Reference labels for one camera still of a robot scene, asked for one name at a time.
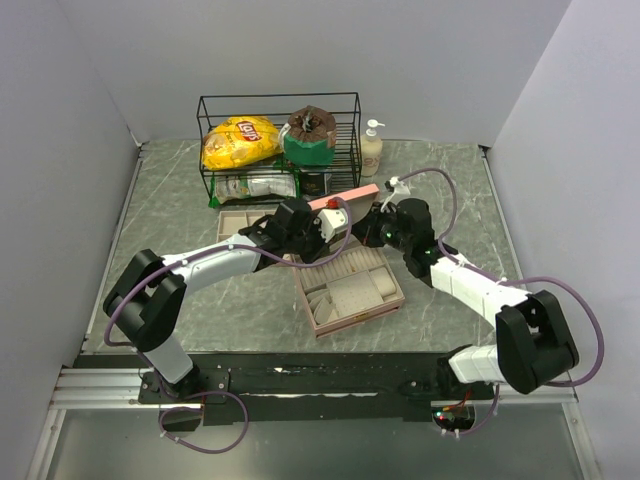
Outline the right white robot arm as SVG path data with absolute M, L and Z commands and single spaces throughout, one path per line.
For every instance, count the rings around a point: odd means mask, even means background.
M 549 291 L 531 293 L 476 272 L 464 255 L 438 242 L 425 201 L 376 202 L 352 232 L 367 247 L 399 251 L 413 277 L 493 328 L 494 344 L 462 346 L 440 358 L 437 386 L 444 396 L 459 398 L 476 382 L 508 384 L 529 394 L 578 364 L 559 300 Z

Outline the pink jewelry box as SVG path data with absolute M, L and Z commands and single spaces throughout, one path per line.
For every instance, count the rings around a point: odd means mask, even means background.
M 380 249 L 355 238 L 332 262 L 293 270 L 302 311 L 317 338 L 399 310 L 404 293 Z

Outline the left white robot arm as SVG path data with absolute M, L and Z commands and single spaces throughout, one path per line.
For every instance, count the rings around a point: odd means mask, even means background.
M 141 250 L 107 295 L 103 311 L 109 325 L 124 333 L 125 345 L 160 375 L 164 392 L 174 401 L 188 401 L 201 380 L 197 365 L 174 335 L 184 300 L 222 280 L 288 264 L 291 256 L 306 267 L 349 224 L 347 210 L 336 201 L 314 211 L 307 202 L 290 199 L 211 246 L 165 256 Z

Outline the pink jewelry tray insert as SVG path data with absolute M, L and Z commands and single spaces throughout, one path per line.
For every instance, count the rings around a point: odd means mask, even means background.
M 274 209 L 268 210 L 224 210 L 219 213 L 216 241 L 227 240 L 239 230 L 253 225 L 265 215 L 271 215 Z

